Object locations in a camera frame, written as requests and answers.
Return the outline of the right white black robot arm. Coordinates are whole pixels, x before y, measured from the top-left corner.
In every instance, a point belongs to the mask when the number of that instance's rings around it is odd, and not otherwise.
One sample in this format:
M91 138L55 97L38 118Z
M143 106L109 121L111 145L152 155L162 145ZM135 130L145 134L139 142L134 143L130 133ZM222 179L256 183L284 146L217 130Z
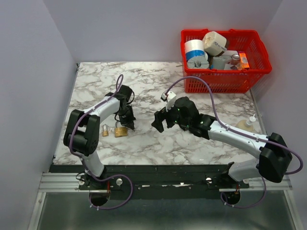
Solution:
M162 133L164 121L167 128L178 125L197 137L226 143L253 156L251 160L229 164L226 173L221 175L221 183L227 188L244 179L256 177L279 183L292 160L281 135L259 135L220 124L216 117L201 114L188 97L175 98L166 107L155 112L152 127Z

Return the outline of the large brass padlock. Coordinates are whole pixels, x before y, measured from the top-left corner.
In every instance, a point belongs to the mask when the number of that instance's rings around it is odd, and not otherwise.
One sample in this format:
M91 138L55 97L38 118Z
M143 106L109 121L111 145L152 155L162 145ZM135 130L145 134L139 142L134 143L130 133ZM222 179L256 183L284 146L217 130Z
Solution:
M115 138L126 137L128 130L125 126L119 126L119 121L115 123L114 136Z

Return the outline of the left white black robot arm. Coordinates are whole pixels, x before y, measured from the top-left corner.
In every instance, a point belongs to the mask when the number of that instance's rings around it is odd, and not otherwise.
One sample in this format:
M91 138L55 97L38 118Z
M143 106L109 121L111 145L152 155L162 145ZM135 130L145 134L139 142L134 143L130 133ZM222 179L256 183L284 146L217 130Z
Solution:
M134 91L126 85L114 93L109 92L102 101L85 110L73 110L65 130L63 144L70 149L72 155L77 156L84 166L85 174L90 177L90 184L95 189L102 189L106 185L106 167L99 159L96 151L100 125L111 115L119 116L122 127L134 130L134 121L131 103L134 100Z

